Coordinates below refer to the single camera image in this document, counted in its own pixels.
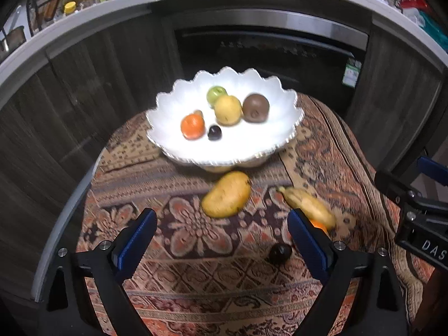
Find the patterned paisley tablecloth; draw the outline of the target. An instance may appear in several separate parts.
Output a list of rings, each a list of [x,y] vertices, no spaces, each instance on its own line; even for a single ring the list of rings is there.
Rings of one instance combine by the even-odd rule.
[[[212,219],[201,200],[218,175],[175,165],[146,138],[137,114],[107,142],[87,194],[77,249],[114,239],[143,209],[157,232],[128,296],[155,335],[291,335],[321,285],[293,253],[281,266],[267,261],[273,244],[289,243],[289,206],[278,191],[295,186],[336,217],[331,237],[350,248],[389,249],[414,319],[432,266],[394,244],[399,209],[374,187],[375,171],[353,133],[323,103],[300,95],[304,120],[297,137],[257,168],[249,168],[251,197],[238,215]]]

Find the yellow mango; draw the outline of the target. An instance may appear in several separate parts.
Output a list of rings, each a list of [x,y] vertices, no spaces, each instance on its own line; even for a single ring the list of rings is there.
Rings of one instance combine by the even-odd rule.
[[[222,176],[202,199],[201,208],[212,218],[237,215],[251,195],[251,180],[246,173],[231,171]]]

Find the orange tangerine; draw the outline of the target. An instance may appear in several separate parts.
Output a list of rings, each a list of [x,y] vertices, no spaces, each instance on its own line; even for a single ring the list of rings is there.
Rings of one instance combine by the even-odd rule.
[[[189,114],[181,120],[181,133],[187,140],[197,140],[205,133],[204,119],[200,114]]]
[[[316,220],[313,220],[313,219],[311,219],[310,222],[312,223],[312,225],[313,225],[315,228],[319,228],[319,229],[322,230],[327,236],[329,236],[328,230],[326,229],[326,227],[325,227],[322,223],[320,223],[320,222],[318,222],[318,221],[316,221]]]

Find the teal snack bag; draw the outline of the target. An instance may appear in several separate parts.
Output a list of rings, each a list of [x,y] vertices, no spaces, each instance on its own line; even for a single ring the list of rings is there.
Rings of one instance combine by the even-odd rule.
[[[446,52],[448,50],[447,31],[445,31],[429,14],[418,10],[420,27]]]

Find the red snack bag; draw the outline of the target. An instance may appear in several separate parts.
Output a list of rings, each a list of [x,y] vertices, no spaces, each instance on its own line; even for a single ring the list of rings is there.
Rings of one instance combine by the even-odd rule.
[[[422,11],[430,10],[430,6],[425,0],[401,0],[400,7],[401,9],[416,8]]]

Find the dark plum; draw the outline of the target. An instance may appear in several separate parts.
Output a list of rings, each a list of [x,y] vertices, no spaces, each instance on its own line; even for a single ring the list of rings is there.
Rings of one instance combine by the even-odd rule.
[[[218,125],[211,125],[209,127],[208,133],[207,133],[207,137],[209,140],[211,141],[217,141],[220,140],[222,138],[222,129],[220,126]]]
[[[291,257],[292,247],[289,244],[277,243],[270,248],[267,261],[275,266],[285,264]]]

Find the small banana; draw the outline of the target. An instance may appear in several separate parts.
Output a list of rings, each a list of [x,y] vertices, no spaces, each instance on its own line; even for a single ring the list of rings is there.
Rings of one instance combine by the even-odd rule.
[[[322,224],[327,230],[336,227],[336,218],[319,199],[313,197],[305,190],[295,188],[294,186],[279,186],[280,192],[285,201],[293,208],[300,209],[309,220],[314,220]]]

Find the yellow lemon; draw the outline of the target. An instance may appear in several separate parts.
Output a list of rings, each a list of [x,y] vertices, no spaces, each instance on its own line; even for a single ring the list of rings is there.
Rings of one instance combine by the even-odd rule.
[[[233,126],[240,122],[242,116],[241,103],[233,95],[222,95],[216,101],[214,113],[218,124]]]

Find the built-in black dishwasher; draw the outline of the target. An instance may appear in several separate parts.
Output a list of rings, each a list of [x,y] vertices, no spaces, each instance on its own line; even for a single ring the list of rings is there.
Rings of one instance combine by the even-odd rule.
[[[253,68],[312,96],[344,117],[365,60],[368,34],[342,23],[259,8],[203,10],[169,17],[186,78],[198,71]]]

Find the small brown longan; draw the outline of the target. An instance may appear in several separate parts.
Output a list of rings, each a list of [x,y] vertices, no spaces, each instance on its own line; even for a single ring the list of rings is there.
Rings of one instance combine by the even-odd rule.
[[[204,116],[204,115],[203,115],[203,112],[202,112],[201,110],[195,110],[193,113],[196,114],[196,115],[199,115],[199,116],[201,116],[201,117]]]

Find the brown kiwi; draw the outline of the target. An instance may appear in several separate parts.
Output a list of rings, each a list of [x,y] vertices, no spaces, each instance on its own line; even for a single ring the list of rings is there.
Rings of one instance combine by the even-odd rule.
[[[263,123],[268,119],[270,103],[264,95],[252,93],[245,98],[242,111],[247,122]]]

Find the white scalloped fruit bowl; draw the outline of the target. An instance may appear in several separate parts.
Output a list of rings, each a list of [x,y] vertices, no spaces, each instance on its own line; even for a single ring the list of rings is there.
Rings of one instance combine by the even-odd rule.
[[[181,120],[200,110],[205,126],[216,123],[215,114],[207,102],[207,91],[221,86],[229,95],[244,100],[251,93],[265,96],[270,104],[267,120],[222,128],[219,140],[202,136],[186,139],[181,132]],[[227,171],[232,167],[259,166],[271,155],[284,148],[297,135],[304,118],[294,90],[283,88],[278,77],[263,78],[249,68],[239,73],[223,67],[211,74],[199,71],[192,80],[176,80],[168,93],[158,93],[156,105],[146,111],[149,129],[146,136],[169,159],[181,165],[196,165],[207,171]]]

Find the yellow cap jar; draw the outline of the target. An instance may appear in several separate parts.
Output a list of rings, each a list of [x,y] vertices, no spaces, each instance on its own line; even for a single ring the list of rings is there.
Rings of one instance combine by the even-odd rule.
[[[64,6],[64,15],[69,16],[77,10],[77,3],[75,1],[67,2]]]

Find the green apple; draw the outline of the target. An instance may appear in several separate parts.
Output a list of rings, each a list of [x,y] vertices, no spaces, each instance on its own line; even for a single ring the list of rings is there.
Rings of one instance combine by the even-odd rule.
[[[224,95],[228,95],[224,87],[214,86],[211,87],[207,92],[207,102],[213,108],[216,104],[216,101]]]

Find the steel saucepan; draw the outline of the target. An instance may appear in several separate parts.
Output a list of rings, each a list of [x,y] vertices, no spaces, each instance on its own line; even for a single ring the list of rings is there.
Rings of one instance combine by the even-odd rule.
[[[26,41],[24,26],[18,26],[1,41],[1,53],[11,53]]]

